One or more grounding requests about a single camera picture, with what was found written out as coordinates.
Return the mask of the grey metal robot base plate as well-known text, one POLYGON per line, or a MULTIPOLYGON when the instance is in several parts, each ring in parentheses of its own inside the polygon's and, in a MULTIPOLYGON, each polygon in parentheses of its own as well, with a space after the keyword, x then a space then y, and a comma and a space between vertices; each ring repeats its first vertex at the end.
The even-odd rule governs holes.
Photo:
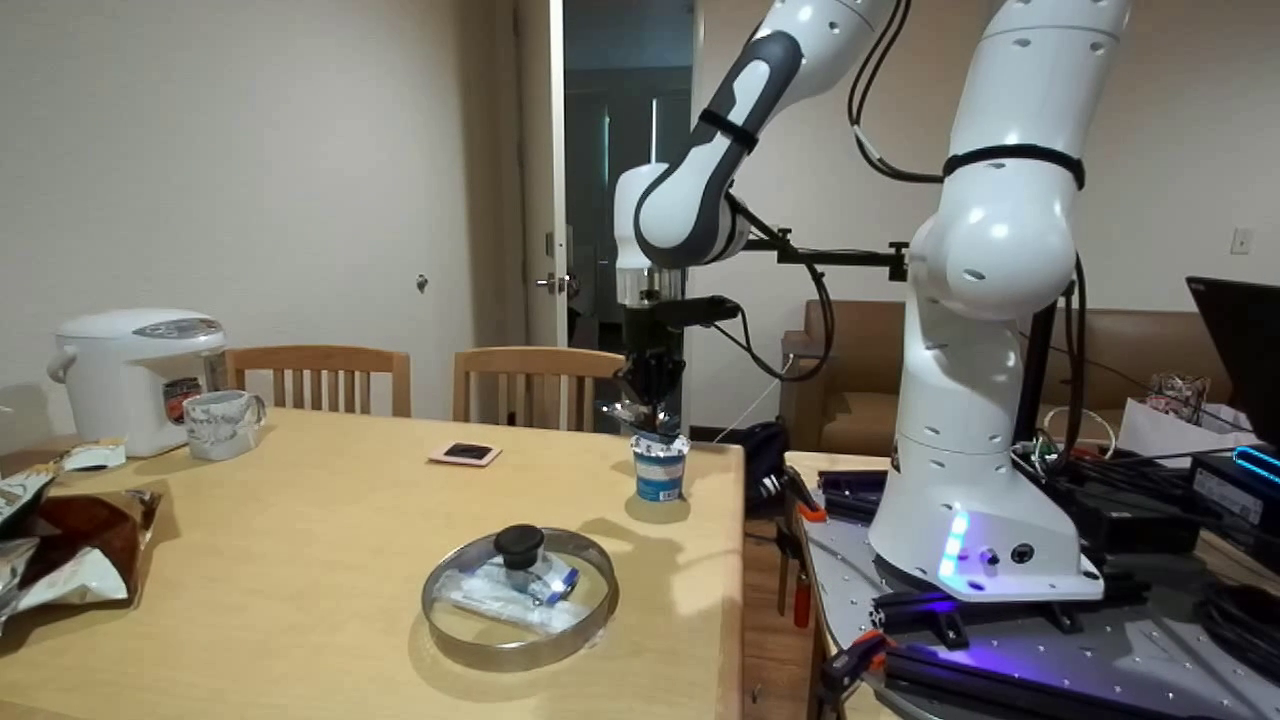
POLYGON ((819 468, 800 519, 832 710, 864 690, 906 720, 1280 720, 1280 685, 1201 624, 1229 591, 1201 555, 1136 555, 1101 605, 961 605, 871 555, 881 490, 819 468))

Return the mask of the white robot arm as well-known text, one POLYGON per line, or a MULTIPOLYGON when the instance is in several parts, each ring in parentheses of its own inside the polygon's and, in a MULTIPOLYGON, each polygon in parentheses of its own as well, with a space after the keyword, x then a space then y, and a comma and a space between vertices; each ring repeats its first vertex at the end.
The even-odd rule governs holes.
MULTIPOLYGON (((870 527, 894 570, 968 605, 1098 602, 1068 513, 1014 468, 1020 325, 1076 263, 1083 140, 1134 0, 1003 0, 958 103, 942 204, 907 246, 896 456, 870 527)), ((764 126, 871 54, 894 0, 773 0, 667 165, 617 184, 617 237, 656 268, 744 246, 730 180, 764 126)))

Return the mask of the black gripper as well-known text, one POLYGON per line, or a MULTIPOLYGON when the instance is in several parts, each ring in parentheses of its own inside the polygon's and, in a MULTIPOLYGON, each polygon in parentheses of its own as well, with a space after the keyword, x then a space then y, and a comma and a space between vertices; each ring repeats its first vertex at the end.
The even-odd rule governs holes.
POLYGON ((634 427, 667 433, 667 401, 685 371, 685 334, 741 313, 730 297, 656 299, 624 313, 624 371, 617 376, 634 427))

